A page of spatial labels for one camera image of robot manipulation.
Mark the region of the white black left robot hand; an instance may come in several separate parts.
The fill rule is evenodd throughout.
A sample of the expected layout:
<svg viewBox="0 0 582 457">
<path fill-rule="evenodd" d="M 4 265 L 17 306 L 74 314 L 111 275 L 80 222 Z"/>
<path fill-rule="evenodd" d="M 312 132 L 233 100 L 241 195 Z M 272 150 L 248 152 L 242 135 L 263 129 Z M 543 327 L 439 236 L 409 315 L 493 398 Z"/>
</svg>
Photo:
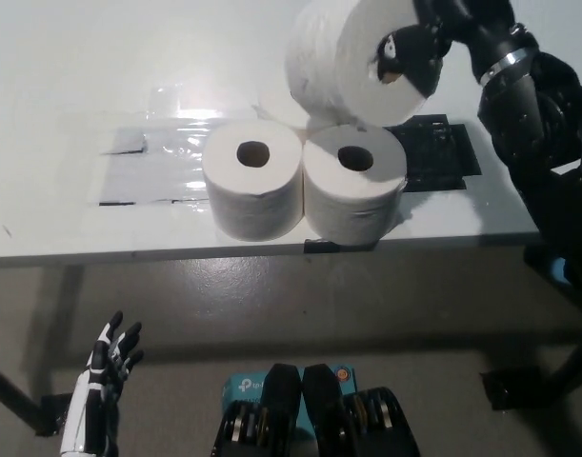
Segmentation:
<svg viewBox="0 0 582 457">
<path fill-rule="evenodd" d="M 116 334 L 123 313 L 118 311 L 96 339 L 84 371 L 78 376 L 59 455 L 116 456 L 118 454 L 119 400 L 130 373 L 144 357 L 137 347 L 142 324 Z"/>
</svg>

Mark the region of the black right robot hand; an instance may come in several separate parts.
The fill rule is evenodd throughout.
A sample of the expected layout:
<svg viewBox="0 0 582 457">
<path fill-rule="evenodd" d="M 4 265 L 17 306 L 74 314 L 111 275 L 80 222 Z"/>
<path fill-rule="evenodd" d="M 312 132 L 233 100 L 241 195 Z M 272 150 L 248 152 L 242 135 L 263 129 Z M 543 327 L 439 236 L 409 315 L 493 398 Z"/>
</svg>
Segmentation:
<svg viewBox="0 0 582 457">
<path fill-rule="evenodd" d="M 433 95 L 442 60 L 454 42 L 469 50 L 472 74 L 482 87 L 538 52 L 537 41 L 515 20 L 509 1 L 412 4 L 417 22 L 393 30 L 377 47 L 373 63 L 382 83 L 404 76 L 422 95 Z"/>
</svg>

